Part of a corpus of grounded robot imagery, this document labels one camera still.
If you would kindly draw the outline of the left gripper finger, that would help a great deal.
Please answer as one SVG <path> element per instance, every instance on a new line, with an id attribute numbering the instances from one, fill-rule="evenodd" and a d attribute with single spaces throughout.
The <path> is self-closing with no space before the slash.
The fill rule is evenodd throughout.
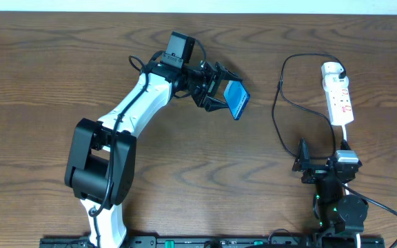
<path id="1" fill-rule="evenodd" d="M 205 110 L 207 112 L 213 112 L 215 110 L 226 109 L 226 108 L 228 108 L 228 104 L 226 102 L 223 102 L 221 100 L 209 96 L 205 98 Z"/>
<path id="2" fill-rule="evenodd" d="M 223 64 L 216 62 L 215 66 L 218 71 L 218 80 L 219 81 L 243 82 L 243 79 L 237 73 L 229 71 Z"/>

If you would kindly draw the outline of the blue Galaxy smartphone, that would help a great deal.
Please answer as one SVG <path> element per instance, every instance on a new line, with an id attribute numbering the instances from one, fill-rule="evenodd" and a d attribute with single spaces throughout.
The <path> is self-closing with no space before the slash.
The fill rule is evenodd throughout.
<path id="1" fill-rule="evenodd" d="M 250 93 L 240 81 L 229 81 L 223 97 L 235 121 L 239 120 L 243 110 L 245 109 Z"/>

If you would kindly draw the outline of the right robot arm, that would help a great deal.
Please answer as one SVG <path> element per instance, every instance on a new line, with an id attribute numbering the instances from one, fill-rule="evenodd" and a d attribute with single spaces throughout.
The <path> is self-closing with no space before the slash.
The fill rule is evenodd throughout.
<path id="1" fill-rule="evenodd" d="M 301 182 L 315 185 L 313 211 L 320 229 L 312 235 L 315 247 L 362 247 L 361 233 L 367 218 L 368 202 L 346 189 L 362 163 L 346 141 L 325 164 L 311 162 L 302 138 L 292 170 L 302 172 Z"/>

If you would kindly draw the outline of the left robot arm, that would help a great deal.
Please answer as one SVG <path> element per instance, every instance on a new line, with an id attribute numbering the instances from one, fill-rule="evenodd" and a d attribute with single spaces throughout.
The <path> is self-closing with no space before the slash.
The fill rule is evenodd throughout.
<path id="1" fill-rule="evenodd" d="M 122 202 L 134 178 L 137 138 L 151 118 L 179 91 L 208 112 L 226 108 L 214 97 L 220 83 L 242 82 L 220 63 L 177 68 L 151 60 L 139 73 L 112 111 L 97 121 L 83 118 L 74 129 L 64 182 L 85 207 L 93 247 L 120 247 L 125 240 Z"/>

